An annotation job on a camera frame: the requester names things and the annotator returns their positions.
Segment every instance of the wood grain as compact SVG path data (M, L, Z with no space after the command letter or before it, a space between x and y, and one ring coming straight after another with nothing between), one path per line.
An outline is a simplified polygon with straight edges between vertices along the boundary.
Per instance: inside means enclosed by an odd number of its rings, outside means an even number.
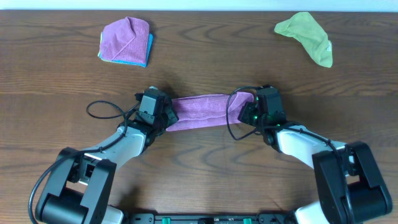
M273 32L293 14L1 11L0 223L29 222L31 188L62 148L92 146L114 132L119 120L90 118L89 102L126 109L152 85L175 98L270 83L281 90L289 119L332 139L367 142L396 206L397 14L312 12L333 43L331 68ZM96 56L103 27L126 16L150 23L155 41L147 68ZM237 134L247 127L239 128ZM158 138L117 173L109 202L129 211L256 213L317 197L309 167L260 137L234 142L222 126ZM393 211L370 223L397 221Z

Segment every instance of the black cable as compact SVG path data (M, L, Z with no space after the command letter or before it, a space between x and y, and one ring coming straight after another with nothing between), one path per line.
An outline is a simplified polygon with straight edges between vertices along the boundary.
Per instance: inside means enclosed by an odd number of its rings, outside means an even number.
M118 114L118 115L114 115L114 116L107 116L107 117L105 117L105 116L95 116L95 115L93 115L92 113L90 113L90 107L91 106L93 106L94 104L96 104L96 103L107 103L107 104L109 104L110 102L108 102L108 101L104 101L104 100L97 100L97 101L94 101L94 102L91 102L89 105L87 105L87 108L86 108L86 112L87 112L87 114L88 115L90 115L91 117L93 117L93 118L96 118L96 119L113 119L113 118L118 118L118 117L120 117L120 116L122 116L122 114ZM135 104L132 108L130 108L130 109L128 109L126 112L123 112L124 114L129 114L130 112L134 112L135 110L135 108L140 104L141 102L138 102L137 104Z
M348 217L347 217L347 219L348 219L348 223L352 223L352 221L353 221L353 219L354 219L354 212L353 212L351 200L349 199L349 190L348 190L347 180L346 180L346 178L345 178L346 175L345 175L344 169L343 169L343 162L341 161L341 157L339 156L336 147L331 143L330 139L325 139L325 138L323 138L323 137L321 137L321 136L319 136L319 135L317 135L317 134L311 133L311 132L309 132L309 131L304 131L302 128L300 128L300 129L294 129L294 128L289 128L289 127L287 127L287 126L290 126L292 123L287 123L287 124L284 124L284 125L282 125L282 126L264 126L264 118L265 118L265 116L266 116L266 114L263 114L263 115L261 116L261 118L260 118L260 124L261 124L261 130L260 130L260 132L261 132L261 133L264 133L264 131L265 131L266 129L276 129L276 130L286 129L286 130L289 130L289 131L298 132L298 133L300 133L300 134L306 134L306 135L309 135L309 136L311 136L311 137L313 137L313 138L316 138L316 139L318 139L318 140L321 140L321 141L323 141L327 146L329 146L329 147L331 148L331 150L333 151L334 155L335 155L336 158L337 158L337 163L338 163L339 170L340 170L340 172L343 174L343 175L341 176L341 180L342 180L343 185L344 185L344 194L345 194L345 197L346 197L346 203L347 203L347 207L348 207L348 208L347 208L347 209L348 209L348 211L347 211L347 212L348 212Z
M91 105L93 105L93 104L95 104L95 103L106 103L106 104L108 104L108 105L111 105L111 106L113 106L114 108L116 108L116 109L120 112L120 114L119 114L119 115L116 115L116 116L110 116L110 117L98 117L98 116L92 115L92 114L89 112L89 108L90 108ZM119 141L126 135L126 132L127 132L127 120L128 120L128 118L127 118L126 114L129 115L129 117L130 117L130 116L135 112L135 108L136 108L136 106L138 106L138 105L139 105L139 103L137 103L136 105L134 105L132 108L130 108L130 109L127 110L126 112L124 112L120 107L118 107L118 106L115 105L114 103L111 103L111 102L108 102L108 101L104 101L104 100L94 101L94 102L90 103L90 104L87 106L86 112L88 113L88 115L92 116L93 118L98 118L98 119L111 119L111 118L117 118L117 117L123 116L123 119L124 119L124 130L123 130L123 133L122 133L119 137L117 137L115 140L113 140L111 143L107 144L106 146L102 146L102 147L99 147L99 148L97 148L97 149L82 150L82 151L78 151L78 152L74 152L74 153L72 153L72 154L69 154L69 155L67 155L67 156L65 156L65 157L63 157L63 158L61 158L61 159L55 161L49 168L47 168L47 170L44 171L44 173L40 176L40 178L37 180L36 184L34 185L34 187L33 187L33 189L32 189L32 193L30 193L29 202L28 202L28 205L27 205L27 209L28 209L28 213L29 213L29 218L30 218L30 220L32 221L33 224L39 224L39 223L36 221L36 219L35 219L35 217L34 217L34 214L33 214L33 198L35 197L36 191L37 191L37 189L39 188L39 186L40 186L40 184L42 183L42 181L44 180L44 178L45 178L51 171L53 171L54 169L56 169L61 163L65 162L66 160L68 160L68 159L70 159L70 158L83 155L84 153L102 152L102 151L104 151L104 150L109 149L110 147L112 147L113 145L115 145L117 142L119 142Z
M251 134L253 134L253 133L256 134L257 129L254 129L253 131L251 131L251 132L245 134L245 135L242 136L242 137L236 138L235 135L232 133L231 127L229 126L229 119L228 119L229 101L231 100L232 96L233 96L237 91L239 91L239 90L243 90L243 89L258 90L259 88L260 88L260 87L242 86L242 87L239 87L239 88L235 89L235 90L229 95L229 97L228 97L228 101L226 102L226 111L225 111L226 127L228 128L228 131L229 131L230 135L232 136L232 138L233 138L235 141L242 140L242 139L248 137L249 135L251 135Z

